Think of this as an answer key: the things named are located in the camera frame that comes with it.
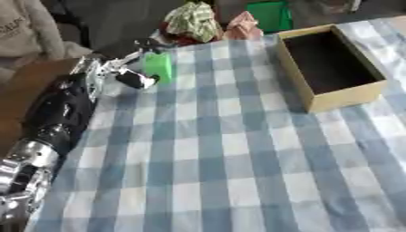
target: checkered tablecloth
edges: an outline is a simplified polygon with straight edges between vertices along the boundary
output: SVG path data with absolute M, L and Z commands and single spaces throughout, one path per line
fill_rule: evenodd
M 406 231 L 406 40 L 340 28 L 390 76 L 377 101 L 304 113 L 273 35 L 176 49 L 173 83 L 108 83 L 27 231 Z

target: gray shirt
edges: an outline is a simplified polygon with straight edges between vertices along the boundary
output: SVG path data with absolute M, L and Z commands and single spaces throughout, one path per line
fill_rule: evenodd
M 80 57 L 91 51 L 64 43 L 40 0 L 0 0 L 0 84 L 28 63 Z

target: metal robot arm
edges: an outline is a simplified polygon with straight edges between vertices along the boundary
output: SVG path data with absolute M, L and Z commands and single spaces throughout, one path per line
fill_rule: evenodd
M 22 122 L 22 138 L 0 160 L 0 224 L 28 218 L 42 205 L 59 168 L 86 130 L 106 78 L 116 77 L 139 89 L 159 80 L 128 69 L 128 63 L 139 61 L 154 47 L 145 41 L 138 45 L 139 50 L 124 59 L 83 57 L 34 101 Z

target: green container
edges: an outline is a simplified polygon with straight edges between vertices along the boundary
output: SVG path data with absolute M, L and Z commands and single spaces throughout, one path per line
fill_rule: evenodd
M 258 28 L 265 33 L 293 29 L 292 16 L 285 1 L 250 3 L 246 10 L 259 22 Z

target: open box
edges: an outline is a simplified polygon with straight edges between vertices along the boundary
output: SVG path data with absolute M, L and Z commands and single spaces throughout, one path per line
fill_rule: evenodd
M 309 112 L 371 102 L 386 83 L 333 24 L 279 33 L 277 52 Z

